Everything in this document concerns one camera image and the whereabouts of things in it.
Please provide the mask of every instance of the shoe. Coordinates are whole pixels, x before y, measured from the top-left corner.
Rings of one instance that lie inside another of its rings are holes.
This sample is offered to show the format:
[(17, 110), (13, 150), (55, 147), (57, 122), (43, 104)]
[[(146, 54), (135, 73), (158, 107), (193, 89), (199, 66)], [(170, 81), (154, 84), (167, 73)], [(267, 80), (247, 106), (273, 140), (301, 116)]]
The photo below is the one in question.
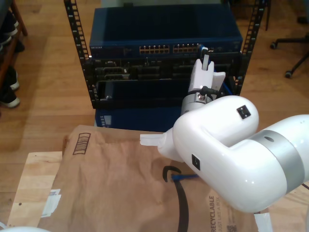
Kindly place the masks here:
[(0, 34), (0, 45), (6, 45), (12, 40), (11, 36)]
[(0, 28), (0, 33), (10, 36), (16, 35), (18, 30), (14, 26), (15, 21), (16, 19), (14, 18), (12, 13), (8, 11)]
[(22, 42), (18, 40), (14, 52), (18, 53), (18, 52), (23, 52), (24, 50), (25, 50), (25, 46), (23, 45)]
[(11, 87), (13, 91), (16, 91), (19, 88), (17, 71), (10, 65), (8, 71), (6, 72), (5, 82)]
[(5, 83), (0, 89), (0, 103), (8, 108), (17, 107), (20, 104), (19, 98), (14, 94), (10, 86)]
[(17, 28), (17, 26), (19, 25), (19, 23), (18, 23), (18, 21), (16, 20), (14, 14), (12, 14), (12, 17), (13, 17), (14, 26)]

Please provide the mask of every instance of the black square label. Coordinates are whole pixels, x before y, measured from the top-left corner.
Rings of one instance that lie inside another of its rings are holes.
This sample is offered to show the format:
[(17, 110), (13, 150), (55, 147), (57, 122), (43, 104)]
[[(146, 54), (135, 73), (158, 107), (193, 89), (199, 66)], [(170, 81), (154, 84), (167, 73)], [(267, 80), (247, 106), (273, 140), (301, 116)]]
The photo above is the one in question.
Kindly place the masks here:
[(200, 164), (199, 164), (199, 159), (198, 159), (195, 155), (193, 155), (193, 154), (192, 154), (192, 164), (193, 164), (197, 169), (201, 170), (201, 169), (200, 169)]
[(246, 105), (243, 105), (242, 107), (238, 108), (237, 111), (242, 119), (245, 119), (251, 115)]

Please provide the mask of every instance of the brown paper bag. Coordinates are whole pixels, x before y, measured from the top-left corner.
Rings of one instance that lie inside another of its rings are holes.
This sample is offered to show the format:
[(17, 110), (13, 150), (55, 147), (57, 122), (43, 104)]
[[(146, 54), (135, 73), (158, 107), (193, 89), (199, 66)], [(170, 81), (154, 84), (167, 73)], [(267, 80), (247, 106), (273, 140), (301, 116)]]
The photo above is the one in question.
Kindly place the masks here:
[(52, 189), (61, 199), (39, 228), (52, 232), (257, 232), (253, 214), (232, 209), (185, 164), (140, 145), (140, 134), (78, 126)]

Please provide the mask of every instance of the blue network switch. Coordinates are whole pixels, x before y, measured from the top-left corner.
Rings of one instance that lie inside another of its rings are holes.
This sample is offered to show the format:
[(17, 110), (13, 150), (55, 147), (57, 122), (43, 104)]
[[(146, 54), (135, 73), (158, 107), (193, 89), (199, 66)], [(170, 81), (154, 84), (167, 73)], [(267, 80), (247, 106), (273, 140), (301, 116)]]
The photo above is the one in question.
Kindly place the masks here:
[(200, 44), (214, 53), (240, 51), (242, 37), (227, 5), (95, 10), (90, 39), (94, 59), (194, 56)]

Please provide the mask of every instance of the chair wheel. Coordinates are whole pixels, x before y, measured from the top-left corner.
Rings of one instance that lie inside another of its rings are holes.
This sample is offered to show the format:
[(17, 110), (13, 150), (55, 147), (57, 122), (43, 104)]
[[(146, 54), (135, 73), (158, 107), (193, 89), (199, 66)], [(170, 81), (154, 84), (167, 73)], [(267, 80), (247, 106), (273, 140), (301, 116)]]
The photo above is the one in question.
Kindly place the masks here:
[(277, 48), (277, 44), (275, 42), (272, 42), (270, 45), (271, 49), (276, 49)]
[(286, 78), (291, 78), (292, 77), (292, 72), (291, 71), (286, 71), (285, 72), (285, 77)]

